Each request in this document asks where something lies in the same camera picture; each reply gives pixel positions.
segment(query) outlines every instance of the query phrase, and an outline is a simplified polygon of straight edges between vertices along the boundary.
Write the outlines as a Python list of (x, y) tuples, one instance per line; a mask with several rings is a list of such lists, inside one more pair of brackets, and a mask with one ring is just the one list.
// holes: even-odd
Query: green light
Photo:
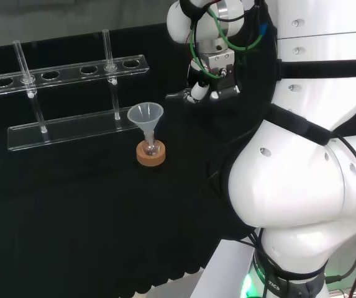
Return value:
[(259, 297), (257, 288), (252, 282), (252, 279), (249, 274), (247, 274), (242, 283), (241, 295), (240, 298), (247, 297)]

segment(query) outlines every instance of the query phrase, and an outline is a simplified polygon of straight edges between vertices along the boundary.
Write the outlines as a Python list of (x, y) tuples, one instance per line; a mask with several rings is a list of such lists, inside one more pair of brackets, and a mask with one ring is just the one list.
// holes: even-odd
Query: black strap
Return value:
[[(267, 284), (265, 284), (265, 287), (267, 287), (267, 289), (277, 297), (315, 298), (321, 292), (321, 289), (324, 286), (324, 269), (327, 263), (319, 270), (308, 274), (295, 274), (287, 273), (286, 271), (284, 271), (286, 273), (284, 274), (284, 277), (281, 276), (281, 272), (276, 271), (277, 268), (274, 268), (274, 270), (267, 269), (267, 271), (265, 271), (266, 264), (269, 264), (268, 260), (262, 259), (261, 255), (258, 254), (258, 252), (256, 251), (253, 254), (253, 266), (255, 268), (255, 271), (258, 274), (258, 277), (261, 282), (263, 282), (263, 284), (265, 284), (266, 280), (268, 281)], [(310, 278), (314, 279), (302, 283), (289, 282), (288, 277), (293, 276), (297, 278), (291, 278), (291, 280), (304, 281)]]
[(355, 78), (356, 60), (307, 61), (277, 63), (278, 81), (281, 79)]
[(275, 104), (270, 105), (265, 120), (322, 146), (327, 145), (333, 137), (332, 132), (328, 129)]
[(179, 2), (183, 13), (191, 19), (190, 29), (193, 29), (194, 23), (199, 21), (213, 4), (213, 2), (211, 2), (203, 7), (197, 7), (190, 0), (180, 0)]

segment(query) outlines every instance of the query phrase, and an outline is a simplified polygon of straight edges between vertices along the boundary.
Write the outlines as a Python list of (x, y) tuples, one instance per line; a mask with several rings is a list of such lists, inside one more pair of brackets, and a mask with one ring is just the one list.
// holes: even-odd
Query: table surface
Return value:
[[(165, 24), (111, 32), (113, 55), (144, 54), (150, 71), (119, 80), (121, 106), (164, 107), (155, 135), (167, 160), (136, 161), (139, 130), (29, 150), (7, 151), (7, 128), (35, 122), (23, 94), (0, 96), (0, 297), (132, 297), (205, 267), (222, 238), (243, 223), (206, 184), (221, 145), (253, 127), (272, 98), (272, 64), (248, 59), (240, 97), (213, 106), (165, 102), (186, 84), (188, 47)], [(265, 37), (266, 50), (272, 39)], [(32, 69), (103, 59), (101, 34), (23, 45)], [(0, 74), (17, 71), (11, 46), (0, 48)], [(40, 89), (45, 119), (111, 108), (105, 80)], [(356, 116), (338, 128), (356, 135)]]

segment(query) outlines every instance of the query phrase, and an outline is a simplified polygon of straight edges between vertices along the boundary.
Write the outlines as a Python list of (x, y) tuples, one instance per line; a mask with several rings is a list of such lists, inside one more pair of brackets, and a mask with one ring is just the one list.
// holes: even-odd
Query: green cable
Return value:
[(194, 52), (194, 30), (191, 31), (191, 37), (190, 37), (190, 51), (191, 51), (191, 55), (193, 56), (194, 58), (194, 61), (197, 63), (197, 65), (201, 68), (201, 70), (206, 74), (208, 75), (209, 77), (211, 77), (212, 79), (220, 79), (221, 77), (220, 76), (216, 76), (212, 73), (210, 73), (208, 70), (206, 70), (202, 65), (201, 63), (198, 61), (198, 58)]
[(218, 22), (217, 20), (217, 17), (214, 13), (214, 11), (209, 8), (208, 9), (210, 15), (214, 18), (214, 21), (215, 21), (215, 24), (216, 24), (216, 27), (217, 29), (219, 30), (219, 34), (221, 35), (221, 37), (223, 38), (223, 40), (225, 41), (225, 43), (227, 43), (227, 45), (229, 47), (231, 47), (232, 49), (234, 50), (237, 50), (237, 51), (246, 51), (246, 50), (250, 50), (251, 48), (255, 47), (259, 42), (260, 40), (262, 39), (263, 35), (259, 35), (258, 38), (256, 39), (256, 41), (254, 41), (251, 45), (249, 45), (248, 47), (238, 47), (237, 45), (234, 45), (232, 43), (230, 43), (230, 41), (228, 41), (227, 37), (223, 34), (223, 30), (222, 30), (222, 27), (220, 25), (220, 23)]

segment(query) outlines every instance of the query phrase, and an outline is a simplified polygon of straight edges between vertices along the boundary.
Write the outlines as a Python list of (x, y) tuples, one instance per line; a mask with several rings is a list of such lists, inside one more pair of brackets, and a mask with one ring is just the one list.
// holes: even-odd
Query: acrylic test tube rack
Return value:
[[(143, 55), (112, 58), (109, 31), (103, 30), (105, 60), (30, 70), (19, 41), (14, 42), (20, 72), (0, 74), (0, 95), (19, 91), (27, 93), (37, 122), (8, 128), (8, 150), (22, 150), (53, 143), (67, 142), (106, 133), (134, 129), (127, 118), (130, 107), (119, 108), (119, 76), (136, 75), (149, 70)], [(61, 119), (44, 120), (37, 90), (64, 84), (107, 79), (113, 110)]]

